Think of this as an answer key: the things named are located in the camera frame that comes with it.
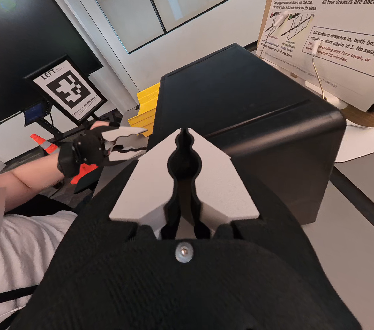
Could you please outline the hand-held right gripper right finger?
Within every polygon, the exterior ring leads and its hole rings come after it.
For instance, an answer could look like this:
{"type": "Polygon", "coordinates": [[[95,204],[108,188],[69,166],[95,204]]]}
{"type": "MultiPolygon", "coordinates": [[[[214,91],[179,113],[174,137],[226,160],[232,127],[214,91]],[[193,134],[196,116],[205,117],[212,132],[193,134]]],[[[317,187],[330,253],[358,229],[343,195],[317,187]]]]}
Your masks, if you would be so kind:
{"type": "Polygon", "coordinates": [[[229,155],[193,129],[191,153],[198,170],[191,182],[191,213],[196,237],[210,237],[217,228],[232,221],[259,218],[255,206],[229,155]]]}

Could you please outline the person's left forearm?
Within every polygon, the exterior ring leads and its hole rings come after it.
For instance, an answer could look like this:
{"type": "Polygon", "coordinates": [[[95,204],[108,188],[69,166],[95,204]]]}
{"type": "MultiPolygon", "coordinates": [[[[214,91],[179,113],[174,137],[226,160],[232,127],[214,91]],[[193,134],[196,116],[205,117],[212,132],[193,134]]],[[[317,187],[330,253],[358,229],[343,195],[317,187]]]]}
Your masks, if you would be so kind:
{"type": "Polygon", "coordinates": [[[5,213],[31,200],[44,189],[64,178],[58,169],[58,155],[48,155],[0,175],[5,189],[5,213]]]}

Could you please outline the orange traffic cone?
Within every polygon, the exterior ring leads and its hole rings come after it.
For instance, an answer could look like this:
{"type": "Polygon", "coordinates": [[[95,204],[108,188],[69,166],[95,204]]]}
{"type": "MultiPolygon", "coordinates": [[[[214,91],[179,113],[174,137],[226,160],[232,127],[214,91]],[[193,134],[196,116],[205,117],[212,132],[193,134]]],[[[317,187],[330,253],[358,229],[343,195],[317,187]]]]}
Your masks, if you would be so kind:
{"type": "MultiPolygon", "coordinates": [[[[55,143],[49,142],[37,134],[31,134],[30,138],[33,139],[47,155],[58,155],[60,153],[61,147],[55,143]]],[[[79,164],[79,172],[77,175],[72,177],[70,184],[78,185],[79,182],[82,182],[88,183],[82,184],[83,187],[91,186],[91,183],[95,183],[99,180],[101,173],[102,169],[98,168],[96,164],[79,164]]]]}

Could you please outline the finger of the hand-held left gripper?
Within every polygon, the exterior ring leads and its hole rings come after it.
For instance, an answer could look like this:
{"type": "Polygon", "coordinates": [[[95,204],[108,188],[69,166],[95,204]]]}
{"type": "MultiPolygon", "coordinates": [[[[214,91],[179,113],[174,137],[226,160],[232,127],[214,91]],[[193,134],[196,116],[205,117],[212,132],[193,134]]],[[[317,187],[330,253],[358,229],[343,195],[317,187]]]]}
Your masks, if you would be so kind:
{"type": "Polygon", "coordinates": [[[107,157],[107,163],[115,163],[119,161],[126,161],[141,156],[147,152],[146,146],[134,147],[134,146],[113,146],[110,149],[107,157]]]}
{"type": "Polygon", "coordinates": [[[115,142],[118,138],[139,135],[146,131],[148,130],[142,127],[113,127],[111,130],[103,131],[102,138],[108,142],[115,142]]]}

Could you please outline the instruction poster on cardboard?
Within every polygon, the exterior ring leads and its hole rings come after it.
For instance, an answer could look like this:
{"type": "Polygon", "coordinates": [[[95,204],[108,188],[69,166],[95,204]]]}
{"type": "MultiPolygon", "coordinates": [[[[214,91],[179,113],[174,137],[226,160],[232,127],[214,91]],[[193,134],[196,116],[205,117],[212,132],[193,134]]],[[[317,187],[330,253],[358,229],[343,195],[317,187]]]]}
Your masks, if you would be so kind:
{"type": "Polygon", "coordinates": [[[373,112],[374,0],[269,0],[256,54],[373,112]]]}

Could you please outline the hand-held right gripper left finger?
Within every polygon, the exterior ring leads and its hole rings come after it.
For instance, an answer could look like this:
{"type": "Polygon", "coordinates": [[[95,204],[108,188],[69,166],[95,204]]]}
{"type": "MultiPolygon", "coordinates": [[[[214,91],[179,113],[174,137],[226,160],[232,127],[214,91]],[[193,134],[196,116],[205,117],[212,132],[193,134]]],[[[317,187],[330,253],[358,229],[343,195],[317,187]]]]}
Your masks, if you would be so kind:
{"type": "Polygon", "coordinates": [[[181,129],[177,129],[141,156],[109,215],[110,220],[148,225],[161,239],[161,229],[167,223],[164,208],[174,192],[168,160],[177,149],[175,140],[180,133],[181,129]]]}

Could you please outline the person's white shirt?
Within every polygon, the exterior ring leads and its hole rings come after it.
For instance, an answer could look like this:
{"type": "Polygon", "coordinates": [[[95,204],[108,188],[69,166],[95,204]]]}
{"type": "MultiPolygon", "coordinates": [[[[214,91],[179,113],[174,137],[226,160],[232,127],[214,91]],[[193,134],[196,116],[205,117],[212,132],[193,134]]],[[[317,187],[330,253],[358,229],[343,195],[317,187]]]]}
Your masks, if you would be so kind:
{"type": "Polygon", "coordinates": [[[64,235],[77,215],[4,215],[0,234],[0,292],[40,284],[64,235]]]}

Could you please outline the black monitor screen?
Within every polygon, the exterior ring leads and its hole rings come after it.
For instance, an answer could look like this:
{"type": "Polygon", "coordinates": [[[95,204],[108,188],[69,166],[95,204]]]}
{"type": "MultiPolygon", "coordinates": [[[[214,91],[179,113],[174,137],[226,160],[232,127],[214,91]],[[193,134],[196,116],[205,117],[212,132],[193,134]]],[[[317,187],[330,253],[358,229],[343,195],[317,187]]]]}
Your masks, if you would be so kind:
{"type": "Polygon", "coordinates": [[[87,76],[103,67],[55,0],[1,0],[1,121],[41,99],[24,77],[65,54],[87,76]]]}

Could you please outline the black drawer cabinet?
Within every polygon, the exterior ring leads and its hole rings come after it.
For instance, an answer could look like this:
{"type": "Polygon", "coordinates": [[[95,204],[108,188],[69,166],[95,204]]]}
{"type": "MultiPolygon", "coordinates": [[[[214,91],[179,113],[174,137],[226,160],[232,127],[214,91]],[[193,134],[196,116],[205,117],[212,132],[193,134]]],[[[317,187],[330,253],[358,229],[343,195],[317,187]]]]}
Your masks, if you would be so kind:
{"type": "Polygon", "coordinates": [[[151,149],[190,127],[314,222],[346,129],[341,112],[234,43],[161,78],[151,149]]]}

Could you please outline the yellow plastic bin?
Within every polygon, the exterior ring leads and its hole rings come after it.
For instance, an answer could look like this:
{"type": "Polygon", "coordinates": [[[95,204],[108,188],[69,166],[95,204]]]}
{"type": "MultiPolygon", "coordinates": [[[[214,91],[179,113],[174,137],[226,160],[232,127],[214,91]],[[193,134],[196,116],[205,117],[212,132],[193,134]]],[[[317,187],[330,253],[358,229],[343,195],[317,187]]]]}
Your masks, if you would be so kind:
{"type": "Polygon", "coordinates": [[[147,129],[142,133],[145,137],[149,137],[153,132],[159,89],[160,83],[157,83],[139,92],[137,94],[140,105],[138,115],[128,120],[130,127],[147,129]]]}

